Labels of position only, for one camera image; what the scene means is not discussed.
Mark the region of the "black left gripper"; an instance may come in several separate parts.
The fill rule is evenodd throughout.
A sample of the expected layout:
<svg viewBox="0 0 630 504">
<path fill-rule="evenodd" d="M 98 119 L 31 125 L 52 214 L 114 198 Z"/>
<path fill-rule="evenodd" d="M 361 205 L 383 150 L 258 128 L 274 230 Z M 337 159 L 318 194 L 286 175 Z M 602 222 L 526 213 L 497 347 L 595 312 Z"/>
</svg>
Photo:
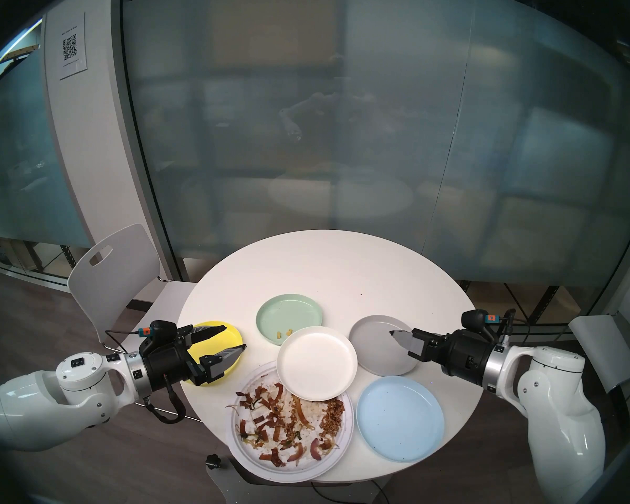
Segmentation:
<svg viewBox="0 0 630 504">
<path fill-rule="evenodd" d="M 152 392 L 174 383 L 190 380 L 196 386 L 219 379 L 246 349 L 246 344 L 226 348 L 194 360 L 188 349 L 226 331 L 226 325 L 192 327 L 188 334 L 179 330 L 142 330 L 142 363 Z"/>
</svg>

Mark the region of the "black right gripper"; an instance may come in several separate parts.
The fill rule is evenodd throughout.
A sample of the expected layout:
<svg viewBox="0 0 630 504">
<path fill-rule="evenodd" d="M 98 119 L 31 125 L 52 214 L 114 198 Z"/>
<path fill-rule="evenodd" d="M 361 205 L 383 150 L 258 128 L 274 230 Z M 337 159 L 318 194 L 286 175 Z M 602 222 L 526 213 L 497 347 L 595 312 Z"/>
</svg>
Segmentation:
<svg viewBox="0 0 630 504">
<path fill-rule="evenodd" d="M 420 329 L 394 329 L 390 335 L 410 357 L 420 362 L 436 362 L 448 376 L 481 387 L 490 354 L 497 346 L 496 339 L 465 329 L 445 335 L 432 335 Z"/>
</svg>

